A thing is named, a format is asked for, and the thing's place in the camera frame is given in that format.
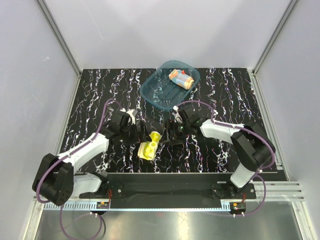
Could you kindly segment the yellow patterned towel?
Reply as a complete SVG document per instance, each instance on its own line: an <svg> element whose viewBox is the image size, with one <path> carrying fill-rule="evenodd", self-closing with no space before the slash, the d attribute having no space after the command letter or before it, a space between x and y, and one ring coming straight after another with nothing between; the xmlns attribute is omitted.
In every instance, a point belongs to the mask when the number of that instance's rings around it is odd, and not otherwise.
<svg viewBox="0 0 320 240"><path fill-rule="evenodd" d="M157 131L152 131L149 136L151 141L142 142L140 144L137 156L141 159L152 161L156 156L161 134Z"/></svg>

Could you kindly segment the teal plastic basin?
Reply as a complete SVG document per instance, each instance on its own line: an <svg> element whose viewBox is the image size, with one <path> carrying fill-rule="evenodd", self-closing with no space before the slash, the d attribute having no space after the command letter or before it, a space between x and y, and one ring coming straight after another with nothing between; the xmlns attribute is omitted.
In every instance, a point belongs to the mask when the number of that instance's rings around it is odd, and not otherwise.
<svg viewBox="0 0 320 240"><path fill-rule="evenodd" d="M184 89L169 79L169 74L174 69L182 70L194 79L191 89ZM168 112L184 101L200 79L199 71L192 66L178 60L169 60L147 78L139 92L141 97L152 106Z"/></svg>

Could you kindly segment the orange polka dot towel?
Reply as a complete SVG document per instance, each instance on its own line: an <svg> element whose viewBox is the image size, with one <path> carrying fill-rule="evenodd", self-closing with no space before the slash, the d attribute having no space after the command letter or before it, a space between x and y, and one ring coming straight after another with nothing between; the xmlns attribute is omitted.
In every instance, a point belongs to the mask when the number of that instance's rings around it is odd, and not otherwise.
<svg viewBox="0 0 320 240"><path fill-rule="evenodd" d="M194 84L195 80L187 75L184 70L174 69L169 75L169 79L176 85L189 90Z"/></svg>

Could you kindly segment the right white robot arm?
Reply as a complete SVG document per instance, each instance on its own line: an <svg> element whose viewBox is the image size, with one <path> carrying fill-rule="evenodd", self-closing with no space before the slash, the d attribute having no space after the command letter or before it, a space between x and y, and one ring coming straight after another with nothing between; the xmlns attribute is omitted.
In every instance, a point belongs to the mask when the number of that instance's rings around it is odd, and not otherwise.
<svg viewBox="0 0 320 240"><path fill-rule="evenodd" d="M239 165L227 185L228 195L239 198L245 192L245 185L258 171L275 162L275 147L255 122L231 124L198 116L177 120L166 120L160 143L180 144L188 135L207 139L218 139L233 145Z"/></svg>

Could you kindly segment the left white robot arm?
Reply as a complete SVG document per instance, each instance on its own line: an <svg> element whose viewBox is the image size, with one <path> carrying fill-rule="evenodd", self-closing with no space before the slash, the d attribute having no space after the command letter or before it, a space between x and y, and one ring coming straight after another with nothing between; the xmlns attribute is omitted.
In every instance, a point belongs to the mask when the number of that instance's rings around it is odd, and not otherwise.
<svg viewBox="0 0 320 240"><path fill-rule="evenodd" d="M46 154L39 165L32 190L40 203L62 206L72 197L93 194L103 198L108 193L106 175L77 171L95 156L117 144L140 144L150 141L146 124L135 120L135 110L117 111L106 123L100 123L96 132L70 150Z"/></svg>

